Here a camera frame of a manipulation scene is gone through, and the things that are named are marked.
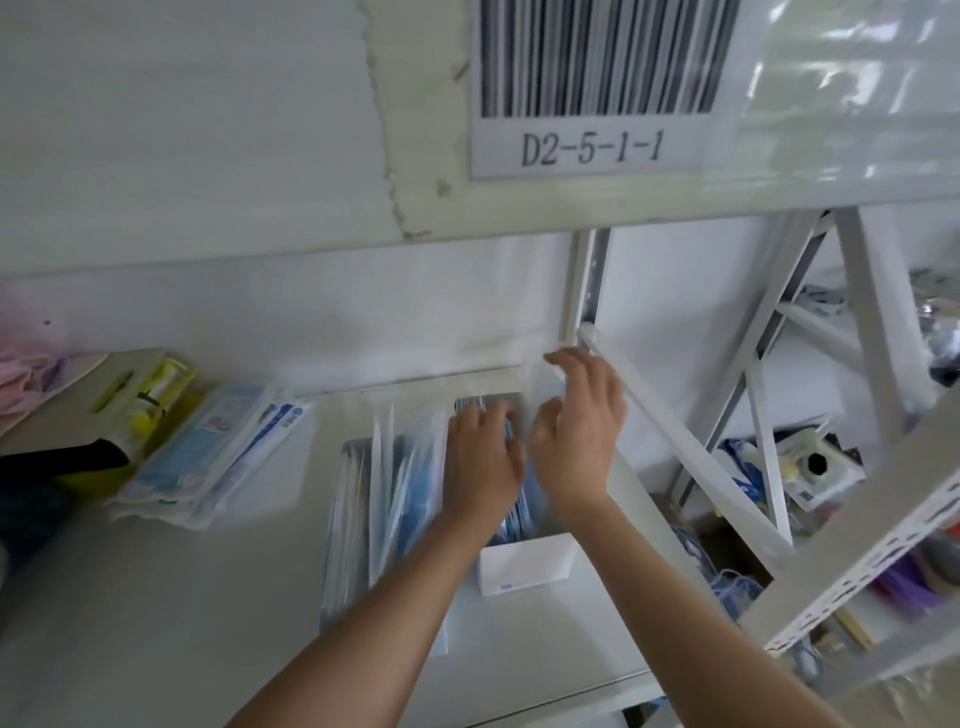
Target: white box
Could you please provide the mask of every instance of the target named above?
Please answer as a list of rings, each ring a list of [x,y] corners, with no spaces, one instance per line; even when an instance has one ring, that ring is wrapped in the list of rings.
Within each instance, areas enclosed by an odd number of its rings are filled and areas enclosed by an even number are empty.
[[[568,533],[487,546],[480,551],[477,561],[480,594],[505,594],[566,579],[578,549],[576,540]]]

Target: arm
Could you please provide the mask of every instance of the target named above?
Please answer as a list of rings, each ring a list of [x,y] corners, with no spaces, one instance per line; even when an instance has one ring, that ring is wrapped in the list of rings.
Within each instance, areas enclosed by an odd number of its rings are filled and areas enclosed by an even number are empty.
[[[450,420],[440,516],[228,728],[396,725],[457,587],[519,494],[525,459],[504,440],[509,414],[500,401]]]
[[[601,358],[561,350],[566,400],[538,413],[534,469],[550,504],[596,568],[685,728],[847,725],[706,603],[607,495],[623,386]]]

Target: purple item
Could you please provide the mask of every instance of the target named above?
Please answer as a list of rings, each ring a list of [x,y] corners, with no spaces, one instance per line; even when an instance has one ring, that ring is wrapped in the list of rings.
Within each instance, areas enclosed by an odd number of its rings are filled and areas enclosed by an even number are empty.
[[[894,605],[910,619],[924,617],[944,601],[928,589],[920,567],[909,553],[878,576],[874,584],[889,595]]]

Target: pink fabric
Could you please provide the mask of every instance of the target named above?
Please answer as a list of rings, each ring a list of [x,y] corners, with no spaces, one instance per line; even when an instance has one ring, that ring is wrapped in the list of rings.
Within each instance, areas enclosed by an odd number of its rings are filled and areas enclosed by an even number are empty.
[[[0,346],[0,415],[37,409],[59,366],[55,356]]]

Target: forearm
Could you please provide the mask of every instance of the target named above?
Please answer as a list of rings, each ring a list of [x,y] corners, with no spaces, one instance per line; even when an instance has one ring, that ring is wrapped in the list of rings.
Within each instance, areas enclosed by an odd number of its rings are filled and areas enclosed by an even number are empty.
[[[686,728],[846,725],[706,603],[612,500],[570,530]]]
[[[490,534],[441,514],[414,550],[308,645],[229,728],[393,726],[457,587]]]

